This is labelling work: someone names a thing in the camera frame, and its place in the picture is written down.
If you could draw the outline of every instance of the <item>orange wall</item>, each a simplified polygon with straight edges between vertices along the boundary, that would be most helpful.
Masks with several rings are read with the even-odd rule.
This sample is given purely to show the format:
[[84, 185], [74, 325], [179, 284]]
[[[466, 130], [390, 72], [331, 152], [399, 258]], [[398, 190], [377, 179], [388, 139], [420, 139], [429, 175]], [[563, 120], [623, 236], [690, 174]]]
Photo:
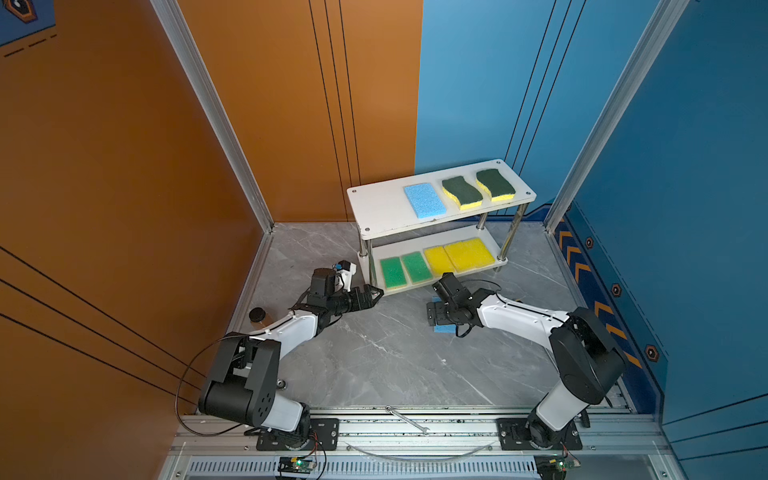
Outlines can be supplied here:
[[413, 174], [421, 0], [180, 5], [275, 221]]
[[0, 57], [20, 87], [0, 89], [0, 464], [153, 478], [177, 429], [171, 355], [223, 334], [261, 232], [149, 2], [55, 7], [54, 38]]

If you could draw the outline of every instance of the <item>orange chevron marking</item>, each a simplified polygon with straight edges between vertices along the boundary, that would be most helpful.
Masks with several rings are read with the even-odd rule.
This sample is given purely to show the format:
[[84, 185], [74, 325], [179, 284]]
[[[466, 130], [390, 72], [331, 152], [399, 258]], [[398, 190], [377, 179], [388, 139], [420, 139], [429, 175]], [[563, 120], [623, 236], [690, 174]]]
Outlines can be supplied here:
[[565, 251], [568, 252], [568, 254], [565, 256], [565, 261], [568, 263], [568, 266], [571, 266], [571, 253], [581, 253], [581, 250], [579, 250], [577, 247], [568, 247], [565, 249]]
[[578, 283], [578, 273], [581, 270], [586, 270], [588, 272], [592, 271], [589, 265], [584, 265], [583, 263], [576, 262], [576, 272], [574, 273], [574, 277], [576, 277], [576, 283]]
[[638, 367], [638, 369], [643, 368], [643, 366], [640, 364], [640, 360], [634, 358], [632, 355], [630, 355], [629, 353], [626, 353], [626, 352], [624, 352], [624, 355], [626, 355], [627, 356], [627, 360], [629, 360], [630, 362], [634, 363]]
[[563, 250], [563, 237], [573, 237], [573, 234], [565, 230], [560, 232], [560, 250]]
[[605, 303], [595, 302], [594, 303], [594, 315], [599, 317], [600, 316], [600, 310], [608, 312], [611, 315], [614, 314], [614, 311], [608, 305], [606, 305]]
[[615, 326], [611, 325], [610, 323], [605, 326], [605, 329], [614, 335], [618, 335], [623, 339], [627, 339], [627, 334], [616, 328]]

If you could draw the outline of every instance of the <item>top shelf board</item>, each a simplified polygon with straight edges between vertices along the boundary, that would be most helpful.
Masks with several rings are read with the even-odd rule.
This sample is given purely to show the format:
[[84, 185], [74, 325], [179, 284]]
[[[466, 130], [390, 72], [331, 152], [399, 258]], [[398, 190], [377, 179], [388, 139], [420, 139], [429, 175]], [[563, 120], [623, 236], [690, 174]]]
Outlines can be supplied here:
[[[498, 168], [499, 173], [515, 188], [514, 198], [507, 201], [491, 202], [488, 194], [477, 187], [475, 174], [480, 170], [489, 168]], [[460, 210], [456, 202], [445, 195], [442, 191], [442, 181], [459, 175], [463, 176], [468, 184], [478, 188], [483, 197], [482, 205], [468, 210]], [[443, 215], [427, 218], [416, 216], [416, 212], [413, 211], [406, 192], [403, 190], [409, 185], [416, 184], [432, 185], [440, 201], [445, 205], [446, 212]], [[355, 214], [355, 220], [363, 240], [385, 237], [437, 223], [460, 220], [502, 208], [528, 204], [536, 200], [536, 193], [502, 160], [489, 160], [427, 174], [396, 178], [377, 184], [360, 185], [346, 189], [346, 194], [352, 204], [352, 211]]]

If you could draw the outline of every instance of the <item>green sponge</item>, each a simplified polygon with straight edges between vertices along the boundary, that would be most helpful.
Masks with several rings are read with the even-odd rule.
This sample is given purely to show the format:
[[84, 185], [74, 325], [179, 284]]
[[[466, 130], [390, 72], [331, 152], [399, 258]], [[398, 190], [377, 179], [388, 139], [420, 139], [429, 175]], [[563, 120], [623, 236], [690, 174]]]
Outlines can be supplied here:
[[381, 261], [382, 274], [384, 275], [384, 285], [387, 288], [399, 288], [405, 286], [406, 273], [402, 271], [400, 257], [385, 258]]
[[480, 170], [476, 177], [478, 185], [491, 197], [492, 202], [511, 200], [515, 196], [515, 188], [496, 168]]
[[443, 180], [442, 191], [458, 204], [459, 210], [468, 210], [482, 205], [482, 194], [468, 184], [464, 177]]
[[432, 279], [432, 272], [429, 271], [421, 252], [413, 252], [402, 256], [402, 262], [408, 270], [408, 276], [411, 277], [411, 283], [421, 283]]

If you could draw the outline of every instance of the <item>robotic arm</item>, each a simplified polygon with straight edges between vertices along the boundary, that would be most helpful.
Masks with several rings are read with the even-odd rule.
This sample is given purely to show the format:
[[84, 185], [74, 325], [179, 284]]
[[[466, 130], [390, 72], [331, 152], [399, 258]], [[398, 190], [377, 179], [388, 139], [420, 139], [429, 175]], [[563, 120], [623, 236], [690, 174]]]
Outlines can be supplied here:
[[447, 319], [501, 329], [538, 343], [554, 354], [558, 384], [528, 416], [531, 444], [540, 449], [558, 445], [568, 423], [587, 405], [602, 402], [627, 367], [616, 341], [598, 318], [585, 308], [552, 311], [508, 300], [487, 289], [474, 293], [446, 273], [433, 285], [443, 303], [427, 305], [433, 321]]
[[336, 323], [343, 313], [373, 308], [379, 302], [381, 289], [350, 288], [355, 270], [356, 265], [347, 261], [332, 269], [315, 269], [310, 288], [288, 315], [266, 329], [225, 338], [200, 392], [200, 411], [273, 429], [287, 445], [303, 445], [310, 435], [309, 408], [276, 392], [277, 368], [280, 359]]

